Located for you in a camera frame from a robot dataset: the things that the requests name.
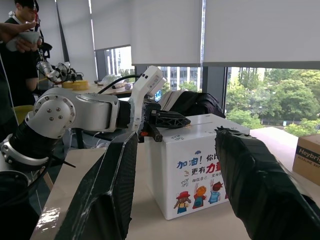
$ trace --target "robotic arm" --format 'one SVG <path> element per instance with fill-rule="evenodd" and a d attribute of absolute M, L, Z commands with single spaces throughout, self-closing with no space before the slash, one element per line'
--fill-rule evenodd
<path fill-rule="evenodd" d="M 134 84 L 128 102 L 113 95 L 76 94 L 58 87 L 46 91 L 17 131 L 0 144 L 0 199 L 14 197 L 28 186 L 30 181 L 25 173 L 46 165 L 66 129 L 138 132 L 146 119 L 158 119 L 160 106 L 144 97 L 153 97 L 165 82 L 162 71 L 150 66 Z"/>

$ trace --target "black bag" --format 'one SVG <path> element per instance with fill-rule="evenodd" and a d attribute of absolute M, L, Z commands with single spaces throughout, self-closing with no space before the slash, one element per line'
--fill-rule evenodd
<path fill-rule="evenodd" d="M 185 117 L 214 114 L 221 118 L 226 118 L 219 106 L 219 102 L 209 93 L 185 91 L 177 99 L 170 111 L 180 113 Z"/>

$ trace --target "man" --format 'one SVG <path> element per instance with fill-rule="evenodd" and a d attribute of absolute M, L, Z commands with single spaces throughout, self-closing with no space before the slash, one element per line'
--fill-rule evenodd
<path fill-rule="evenodd" d="M 25 24 L 32 23 L 35 18 L 34 0 L 14 0 L 15 13 L 6 23 Z M 10 84 L 13 106 L 34 105 L 33 91 L 37 87 L 38 71 L 33 52 L 11 52 L 5 44 L 1 44 L 0 52 L 6 74 Z"/>
<path fill-rule="evenodd" d="M 0 41 L 7 43 L 18 33 L 34 28 L 35 25 L 35 23 L 22 25 L 0 23 Z M 35 51 L 37 47 L 36 44 L 31 44 L 23 39 L 16 42 L 16 48 L 22 54 Z M 20 71 L 20 66 L 17 66 L 15 71 Z M 11 134 L 16 127 L 17 122 L 11 108 L 5 71 L 0 63 L 0 142 Z M 0 227 L 2 239 L 29 240 L 39 219 L 28 200 L 17 205 L 0 208 L 0 216 L 5 219 Z"/>

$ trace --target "yellow object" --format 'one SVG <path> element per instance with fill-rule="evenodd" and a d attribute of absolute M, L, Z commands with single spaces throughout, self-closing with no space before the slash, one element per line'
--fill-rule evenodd
<path fill-rule="evenodd" d="M 65 82 L 62 83 L 62 87 L 64 89 L 72 89 L 73 88 L 73 84 L 74 84 L 73 81 L 65 81 Z"/>
<path fill-rule="evenodd" d="M 18 119 L 19 124 L 21 124 L 24 121 L 28 112 L 32 112 L 33 110 L 34 110 L 34 106 L 32 106 L 32 105 L 15 106 L 14 111 L 15 111 L 16 118 Z"/>
<path fill-rule="evenodd" d="M 77 80 L 72 84 L 74 91 L 83 91 L 89 89 L 89 83 L 87 80 Z"/>

